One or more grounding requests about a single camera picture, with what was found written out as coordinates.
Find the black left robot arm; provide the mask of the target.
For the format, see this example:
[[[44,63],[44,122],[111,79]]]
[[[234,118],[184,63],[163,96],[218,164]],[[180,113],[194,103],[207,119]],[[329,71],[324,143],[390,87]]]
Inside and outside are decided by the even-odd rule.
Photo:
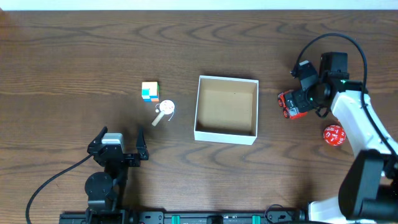
[[[85,183],[88,208],[96,212],[115,212],[121,207],[121,200],[127,182],[128,169],[139,167],[141,161],[149,159],[144,132],[139,130],[136,153],[124,150],[121,133],[108,133],[104,127],[97,137],[89,143],[87,153],[104,168],[102,172],[91,175]]]

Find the red toy truck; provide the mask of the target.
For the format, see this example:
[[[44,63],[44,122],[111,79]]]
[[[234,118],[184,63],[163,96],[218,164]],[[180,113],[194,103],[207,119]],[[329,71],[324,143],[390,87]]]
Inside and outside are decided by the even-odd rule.
[[[278,95],[278,105],[282,108],[286,119],[299,119],[308,114],[307,112],[299,111],[297,104],[294,102],[293,92],[293,90],[288,90]]]

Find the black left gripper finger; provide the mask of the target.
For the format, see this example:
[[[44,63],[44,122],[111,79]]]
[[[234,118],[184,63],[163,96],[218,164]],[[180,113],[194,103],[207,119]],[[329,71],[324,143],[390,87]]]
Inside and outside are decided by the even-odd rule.
[[[108,128],[106,126],[103,127],[103,129],[99,132],[99,134],[92,140],[93,144],[101,144],[101,140],[104,137],[104,135],[108,132]]]
[[[146,142],[144,139],[144,130],[141,128],[136,141],[136,149],[139,154],[140,160],[147,161],[149,159],[149,152],[147,150]]]

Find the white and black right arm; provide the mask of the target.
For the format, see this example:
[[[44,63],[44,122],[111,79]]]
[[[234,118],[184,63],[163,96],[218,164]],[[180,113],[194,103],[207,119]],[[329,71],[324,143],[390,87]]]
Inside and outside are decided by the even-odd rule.
[[[372,108],[367,89],[350,80],[346,53],[327,52],[316,70],[299,62],[291,74],[301,89],[281,101],[285,115],[324,109],[341,124],[354,162],[338,195],[308,206],[307,218],[323,223],[376,223],[397,221],[397,142]]]

